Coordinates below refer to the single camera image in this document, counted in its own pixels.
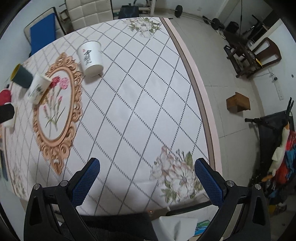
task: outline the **blue gripper pad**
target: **blue gripper pad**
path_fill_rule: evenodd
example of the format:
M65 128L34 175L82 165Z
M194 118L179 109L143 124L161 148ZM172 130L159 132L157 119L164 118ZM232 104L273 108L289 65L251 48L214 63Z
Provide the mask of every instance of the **blue gripper pad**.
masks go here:
M71 203L74 207L82 205L99 172L100 162L98 159L94 158L93 163L85 171L84 175L72 190Z
M195 174L200 180L212 204L221 207L223 204L223 191L200 159L197 159L194 164Z

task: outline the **wooden stool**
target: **wooden stool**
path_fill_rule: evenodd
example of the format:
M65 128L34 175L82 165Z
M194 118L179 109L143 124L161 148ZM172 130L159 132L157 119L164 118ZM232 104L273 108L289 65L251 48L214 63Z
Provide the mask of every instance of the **wooden stool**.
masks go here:
M238 92L235 92L234 96L226 100L226 107L228 110L234 110L234 112L251 109L249 98Z

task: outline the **red cup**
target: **red cup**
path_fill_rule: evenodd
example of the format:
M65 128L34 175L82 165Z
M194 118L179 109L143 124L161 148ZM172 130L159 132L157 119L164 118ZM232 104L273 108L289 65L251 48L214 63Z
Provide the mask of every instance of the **red cup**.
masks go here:
M11 92L9 89L3 89L0 92L0 105L4 105L7 102L11 102Z

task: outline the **silver bolt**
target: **silver bolt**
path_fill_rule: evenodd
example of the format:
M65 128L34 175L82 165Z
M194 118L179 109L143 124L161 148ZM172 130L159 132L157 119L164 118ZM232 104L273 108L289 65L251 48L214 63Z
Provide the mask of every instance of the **silver bolt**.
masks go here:
M39 187L40 187L40 184L35 184L35 185L33 186L33 188L34 188L35 190L38 190Z
M61 181L61 183L60 183L60 185L61 185L62 187L67 186L67 184L68 184L68 181L67 181L67 180L63 180L63 181Z
M255 184L255 188L258 189L258 190L260 190L261 189L260 184Z
M228 181L226 182L226 184L227 184L228 186L230 186L230 187L233 187L233 186L234 186L234 182L231 181L231 180L228 180Z

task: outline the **white paper cup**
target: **white paper cup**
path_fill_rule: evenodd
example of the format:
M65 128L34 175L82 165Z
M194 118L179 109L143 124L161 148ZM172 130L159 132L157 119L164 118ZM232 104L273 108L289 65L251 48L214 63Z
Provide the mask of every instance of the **white paper cup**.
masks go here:
M28 101L38 104L51 82L50 78L36 73L27 93Z
M13 128L15 125L15 117L17 115L17 106L15 106L13 103L10 103L10 102L7 102L5 104L11 104L13 106L13 108L15 109L15 114L12 119L3 122L2 126L5 128Z
M77 50L82 70L86 76L94 77L103 72L101 44L97 41L87 41Z

